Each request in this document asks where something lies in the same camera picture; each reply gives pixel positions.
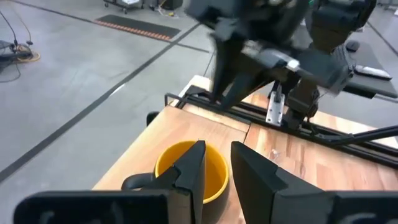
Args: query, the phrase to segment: black floor mat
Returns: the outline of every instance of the black floor mat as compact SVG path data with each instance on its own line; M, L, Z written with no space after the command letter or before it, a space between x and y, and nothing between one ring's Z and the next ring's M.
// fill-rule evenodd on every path
M150 22L142 22L115 15L101 17L96 20L96 23L162 40L170 40L180 32L180 30L176 28L151 24Z

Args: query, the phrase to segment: cart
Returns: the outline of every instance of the cart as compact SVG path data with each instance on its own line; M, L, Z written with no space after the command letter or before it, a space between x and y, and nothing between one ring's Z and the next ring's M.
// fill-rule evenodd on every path
M141 9L144 8L144 0L138 0L138 2L128 4L123 2L122 0L104 0L105 7L109 7L109 4L120 7L123 9L123 13L127 14L127 10L130 10L134 7L137 7L138 4L141 4Z

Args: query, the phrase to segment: yellow mug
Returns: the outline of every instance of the yellow mug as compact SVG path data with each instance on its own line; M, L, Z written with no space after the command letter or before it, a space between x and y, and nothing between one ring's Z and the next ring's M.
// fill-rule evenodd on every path
M123 183L123 190L141 188L158 178L196 141L183 141L170 146L157 159L154 173L136 174ZM215 147L206 143L205 193L203 196L202 223L216 223L225 208L229 194L229 168L225 158Z

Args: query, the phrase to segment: cable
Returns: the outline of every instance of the cable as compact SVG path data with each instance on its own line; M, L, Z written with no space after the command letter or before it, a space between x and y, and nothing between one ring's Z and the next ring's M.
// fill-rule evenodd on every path
M210 66L211 60L213 59L213 56L214 56L214 53L215 53L215 52L216 52L216 50L214 50L214 51L213 51L213 53L211 54L211 57L210 57L209 63L207 64L207 67L206 67L206 70L205 70L205 72L204 72L203 76L205 76L205 75L206 75L206 73L207 73L207 70L209 69L209 66Z
M17 79L19 79L19 78L21 77L21 71L19 70L18 64L15 64L15 66L16 66L17 71L18 71L17 77L12 78L12 79L10 79L10 80L0 80L0 83L9 83L9 82L13 82L13 81L15 81L15 80L17 80Z
M11 26L10 23L8 22L7 18L4 16L4 14L1 12L1 10L0 10L0 14L1 14L1 16L4 18L4 20L7 22L8 26L10 27L10 29L12 30L12 34L14 34L14 44L15 44L15 45L18 45L18 42L17 42L17 35L15 35L14 29L12 28L12 26Z
M9 3L9 6L10 6L10 8L14 11L14 13L17 15L18 19L19 19L20 22L24 25L26 31L27 31L28 34L29 34L29 41L27 41L26 43L27 43L28 45L32 45L32 44L33 44L33 43L32 43L32 34L30 34L29 28L28 28L27 25L25 24L25 22L24 22L24 20L22 19L21 15L20 15L20 14L17 12L17 10L14 8L14 6L12 6L12 4L10 4L10 3Z

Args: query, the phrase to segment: metal bracket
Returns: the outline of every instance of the metal bracket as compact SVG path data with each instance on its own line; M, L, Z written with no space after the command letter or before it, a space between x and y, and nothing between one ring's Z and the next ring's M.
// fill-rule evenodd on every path
M272 91L269 98L266 122L275 126L282 124L284 115L285 95L280 91Z

